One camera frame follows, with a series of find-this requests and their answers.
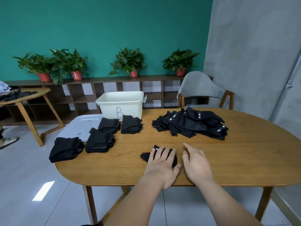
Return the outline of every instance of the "human hand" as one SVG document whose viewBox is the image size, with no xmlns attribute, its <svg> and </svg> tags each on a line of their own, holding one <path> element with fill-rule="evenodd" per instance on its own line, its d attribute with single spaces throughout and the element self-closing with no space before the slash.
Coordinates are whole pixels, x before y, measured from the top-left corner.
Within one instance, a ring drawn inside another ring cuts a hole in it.
<svg viewBox="0 0 301 226">
<path fill-rule="evenodd" d="M 213 180 L 210 164 L 204 152 L 186 143 L 184 145 L 190 154 L 190 158 L 186 151 L 183 151 L 182 155 L 185 171 L 190 181 L 197 185 L 203 180 Z"/>
<path fill-rule="evenodd" d="M 155 148 L 152 149 L 144 175 L 155 178 L 154 180 L 158 182 L 161 190 L 166 190 L 173 184 L 180 173 L 181 164 L 177 164 L 174 169 L 172 169 L 172 162 L 175 158 L 175 149 L 171 151 L 169 156 L 168 153 L 170 148 L 166 148 L 164 151 L 163 149 L 164 147 L 158 149 L 155 159 L 153 158 Z"/>
</svg>

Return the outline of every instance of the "tile grout line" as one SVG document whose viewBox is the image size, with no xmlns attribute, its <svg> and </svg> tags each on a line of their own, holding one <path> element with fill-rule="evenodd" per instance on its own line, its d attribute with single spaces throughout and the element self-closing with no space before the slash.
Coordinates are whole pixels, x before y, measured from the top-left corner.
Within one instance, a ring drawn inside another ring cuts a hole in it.
<svg viewBox="0 0 301 226">
<path fill-rule="evenodd" d="M 46 223 L 44 224 L 44 226 L 47 224 L 49 218 L 51 217 L 51 215 L 52 215 L 53 211 L 55 210 L 56 206 L 58 205 L 58 203 L 60 202 L 62 196 L 61 196 L 60 199 L 58 200 L 57 204 L 55 205 L 54 209 L 52 210 L 52 212 L 51 212 L 50 216 L 48 217 L 48 219 L 47 219 Z"/>
<path fill-rule="evenodd" d="M 166 226 L 167 226 L 167 218 L 166 218 L 166 209 L 165 209 L 165 199 L 164 199 L 164 191 L 163 192 L 163 202 L 164 202 L 164 212 L 165 212 L 165 222 L 166 222 Z"/>
</svg>

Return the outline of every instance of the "teal painted wall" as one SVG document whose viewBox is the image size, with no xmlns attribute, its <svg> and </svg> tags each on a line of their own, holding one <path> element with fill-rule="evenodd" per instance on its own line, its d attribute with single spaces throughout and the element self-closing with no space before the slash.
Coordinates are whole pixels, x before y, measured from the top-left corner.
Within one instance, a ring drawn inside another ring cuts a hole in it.
<svg viewBox="0 0 301 226">
<path fill-rule="evenodd" d="M 90 77 L 107 76 L 121 48 L 145 53 L 140 75 L 165 74 L 161 61 L 178 47 L 201 55 L 203 70 L 213 0 L 1 0 L 0 80 L 38 79 L 12 56 L 76 48 Z"/>
</svg>

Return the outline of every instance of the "forearm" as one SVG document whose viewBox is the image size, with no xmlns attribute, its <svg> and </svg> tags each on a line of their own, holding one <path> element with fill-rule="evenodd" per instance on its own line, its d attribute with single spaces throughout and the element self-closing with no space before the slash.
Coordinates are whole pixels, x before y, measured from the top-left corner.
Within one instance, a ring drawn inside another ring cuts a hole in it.
<svg viewBox="0 0 301 226">
<path fill-rule="evenodd" d="M 217 226 L 262 225 L 214 180 L 204 180 L 196 186 L 207 201 Z"/>
<path fill-rule="evenodd" d="M 143 176 L 119 204 L 105 226 L 147 226 L 160 191 L 160 185 L 155 178 Z"/>
</svg>

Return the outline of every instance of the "red flower pot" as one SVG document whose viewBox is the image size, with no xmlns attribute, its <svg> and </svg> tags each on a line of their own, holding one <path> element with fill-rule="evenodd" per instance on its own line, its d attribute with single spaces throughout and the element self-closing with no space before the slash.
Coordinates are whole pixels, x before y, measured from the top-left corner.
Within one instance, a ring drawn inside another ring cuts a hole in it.
<svg viewBox="0 0 301 226">
<path fill-rule="evenodd" d="M 131 72 L 131 78 L 137 78 L 138 77 L 138 68 L 136 68 L 136 71 Z"/>
<path fill-rule="evenodd" d="M 43 83 L 51 82 L 49 73 L 38 73 L 38 76 Z"/>
<path fill-rule="evenodd" d="M 185 70 L 186 70 L 186 67 L 181 68 L 180 71 L 176 70 L 175 71 L 176 76 L 183 77 L 185 75 Z"/>
<path fill-rule="evenodd" d="M 78 70 L 75 72 L 71 72 L 74 81 L 81 81 L 82 80 L 82 73 Z"/>
</svg>

